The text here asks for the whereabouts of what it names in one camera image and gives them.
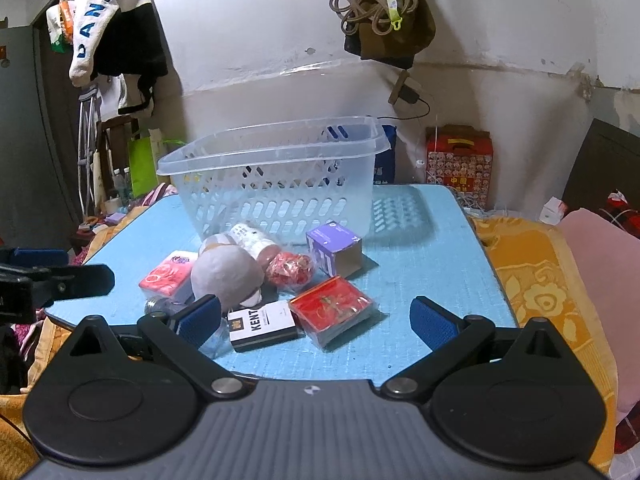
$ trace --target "gray door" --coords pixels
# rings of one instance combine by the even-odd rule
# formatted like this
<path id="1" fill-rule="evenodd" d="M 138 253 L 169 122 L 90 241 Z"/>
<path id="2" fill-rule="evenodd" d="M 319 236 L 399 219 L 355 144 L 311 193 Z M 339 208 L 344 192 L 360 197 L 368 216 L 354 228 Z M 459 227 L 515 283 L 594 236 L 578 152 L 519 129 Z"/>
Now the gray door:
<path id="1" fill-rule="evenodd" d="M 1 29 L 3 45 L 9 65 L 0 66 L 0 238 L 12 246 L 68 249 L 77 226 L 45 134 L 33 29 Z"/>

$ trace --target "pink pillow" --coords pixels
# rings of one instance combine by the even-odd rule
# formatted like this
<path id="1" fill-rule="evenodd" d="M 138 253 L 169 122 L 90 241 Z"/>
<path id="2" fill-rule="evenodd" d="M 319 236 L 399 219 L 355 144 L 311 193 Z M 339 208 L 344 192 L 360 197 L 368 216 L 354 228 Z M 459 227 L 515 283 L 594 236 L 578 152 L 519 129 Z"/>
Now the pink pillow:
<path id="1" fill-rule="evenodd" d="M 640 240 L 586 209 L 558 227 L 616 359 L 619 422 L 640 401 Z"/>

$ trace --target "gray ribbed panel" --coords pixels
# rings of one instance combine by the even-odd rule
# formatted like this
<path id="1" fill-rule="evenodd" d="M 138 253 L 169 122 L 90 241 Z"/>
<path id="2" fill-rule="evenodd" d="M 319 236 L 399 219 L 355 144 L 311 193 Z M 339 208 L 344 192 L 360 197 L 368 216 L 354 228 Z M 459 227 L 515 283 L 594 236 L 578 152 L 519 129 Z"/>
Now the gray ribbed panel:
<path id="1" fill-rule="evenodd" d="M 310 386 L 319 391 L 313 395 Z M 367 381 L 261 381 L 249 397 L 209 406 L 164 456 L 120 471 L 43 462 L 27 480 L 590 480 L 495 470 L 445 446 L 418 409 L 376 396 Z"/>

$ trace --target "blue table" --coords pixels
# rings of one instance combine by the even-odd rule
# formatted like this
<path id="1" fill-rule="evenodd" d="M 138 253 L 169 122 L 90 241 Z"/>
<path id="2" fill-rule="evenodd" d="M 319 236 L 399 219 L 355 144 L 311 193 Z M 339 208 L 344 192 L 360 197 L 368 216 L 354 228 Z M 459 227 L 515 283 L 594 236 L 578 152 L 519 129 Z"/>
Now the blue table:
<path id="1" fill-rule="evenodd" d="M 61 301 L 49 311 L 71 324 L 89 314 L 110 324 L 134 324 L 145 304 L 140 280 L 172 251 L 197 251 L 199 245 L 179 197 L 165 198 L 92 258 L 92 264 L 107 264 L 116 275 L 110 295 Z M 305 337 L 244 353 L 229 346 L 216 361 L 263 377 L 369 378 L 379 386 L 430 352 L 409 325 L 415 296 L 427 296 L 460 317 L 482 314 L 497 326 L 516 326 L 494 270 L 445 187 L 376 186 L 363 252 L 365 268 L 350 280 L 378 302 L 378 316 L 345 332 L 325 351 Z M 210 343 L 201 351 L 211 357 Z"/>

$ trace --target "plastic basket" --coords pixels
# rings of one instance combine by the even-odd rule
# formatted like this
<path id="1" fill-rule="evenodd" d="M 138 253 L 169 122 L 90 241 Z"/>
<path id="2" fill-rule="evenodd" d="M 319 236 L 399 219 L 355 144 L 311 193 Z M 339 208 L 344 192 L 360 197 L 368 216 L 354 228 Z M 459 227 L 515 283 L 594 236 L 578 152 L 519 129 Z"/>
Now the plastic basket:
<path id="1" fill-rule="evenodd" d="M 202 238 L 250 221 L 284 242 L 333 219 L 369 231 L 373 169 L 389 149 L 371 117 L 292 121 L 212 134 L 163 157 Z"/>

